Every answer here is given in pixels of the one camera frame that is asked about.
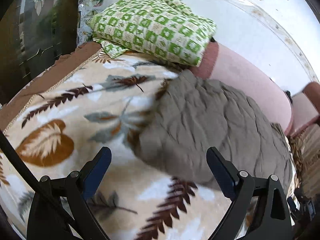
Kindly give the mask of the leaf pattern plush blanket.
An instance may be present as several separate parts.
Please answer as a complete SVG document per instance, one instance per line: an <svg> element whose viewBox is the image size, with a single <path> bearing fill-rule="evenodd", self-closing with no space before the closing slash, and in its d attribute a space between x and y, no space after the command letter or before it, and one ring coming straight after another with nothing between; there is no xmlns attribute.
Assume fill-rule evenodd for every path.
<svg viewBox="0 0 320 240"><path fill-rule="evenodd" d="M215 180L184 180L134 153L182 72L145 54L98 51L34 96L5 135L36 178L63 178L109 147L111 165L88 205L111 239L207 239L230 204Z"/></svg>

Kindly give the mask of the striped brown sofa backrest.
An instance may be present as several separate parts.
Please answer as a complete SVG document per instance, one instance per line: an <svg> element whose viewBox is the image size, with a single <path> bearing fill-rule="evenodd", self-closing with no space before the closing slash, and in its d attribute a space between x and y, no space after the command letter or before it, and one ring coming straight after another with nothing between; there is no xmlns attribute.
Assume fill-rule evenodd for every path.
<svg viewBox="0 0 320 240"><path fill-rule="evenodd" d="M303 194L316 198L319 194L319 124L312 124L302 133L289 137L297 180Z"/></svg>

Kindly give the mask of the dark stained glass door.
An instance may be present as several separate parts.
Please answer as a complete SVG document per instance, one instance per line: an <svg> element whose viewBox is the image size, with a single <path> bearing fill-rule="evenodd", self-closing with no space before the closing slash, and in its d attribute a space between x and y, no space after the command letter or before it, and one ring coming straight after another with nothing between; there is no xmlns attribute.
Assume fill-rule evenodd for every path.
<svg viewBox="0 0 320 240"><path fill-rule="evenodd" d="M13 0L1 18L1 104L76 48L78 0Z"/></svg>

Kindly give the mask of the olive quilted hooded jacket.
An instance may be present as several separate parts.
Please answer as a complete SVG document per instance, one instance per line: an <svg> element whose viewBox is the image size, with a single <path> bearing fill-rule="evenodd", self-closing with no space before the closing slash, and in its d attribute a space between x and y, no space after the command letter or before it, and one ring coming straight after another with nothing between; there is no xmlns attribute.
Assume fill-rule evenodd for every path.
<svg viewBox="0 0 320 240"><path fill-rule="evenodd" d="M275 174L289 189L292 163L280 124L270 122L241 90L185 70L159 99L134 153L158 170L210 187L210 147L237 169L259 178Z"/></svg>

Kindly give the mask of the pink bolster cushion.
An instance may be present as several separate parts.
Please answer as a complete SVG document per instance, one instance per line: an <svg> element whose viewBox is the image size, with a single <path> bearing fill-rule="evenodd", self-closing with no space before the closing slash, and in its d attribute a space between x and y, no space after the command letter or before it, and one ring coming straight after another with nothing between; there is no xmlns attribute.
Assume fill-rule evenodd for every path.
<svg viewBox="0 0 320 240"><path fill-rule="evenodd" d="M293 124L291 102L281 88L258 67L218 42L210 42L199 67L190 71L202 79L217 79L251 97L272 123L289 135Z"/></svg>

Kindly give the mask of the green checkered folded quilt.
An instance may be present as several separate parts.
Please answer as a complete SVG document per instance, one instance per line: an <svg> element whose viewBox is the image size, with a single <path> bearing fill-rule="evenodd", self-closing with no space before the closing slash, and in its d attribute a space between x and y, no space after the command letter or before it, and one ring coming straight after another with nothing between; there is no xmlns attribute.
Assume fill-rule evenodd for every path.
<svg viewBox="0 0 320 240"><path fill-rule="evenodd" d="M92 38L112 59L132 50L198 67L216 32L213 20L181 0L119 0L89 22Z"/></svg>

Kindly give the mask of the floral patterned bag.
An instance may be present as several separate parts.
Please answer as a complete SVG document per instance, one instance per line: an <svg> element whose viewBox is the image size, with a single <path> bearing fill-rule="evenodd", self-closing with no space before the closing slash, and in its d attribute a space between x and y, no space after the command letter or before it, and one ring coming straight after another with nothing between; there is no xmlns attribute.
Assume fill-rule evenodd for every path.
<svg viewBox="0 0 320 240"><path fill-rule="evenodd" d="M95 14L103 11L105 7L103 3L104 0L78 0L77 46L92 39L89 22Z"/></svg>

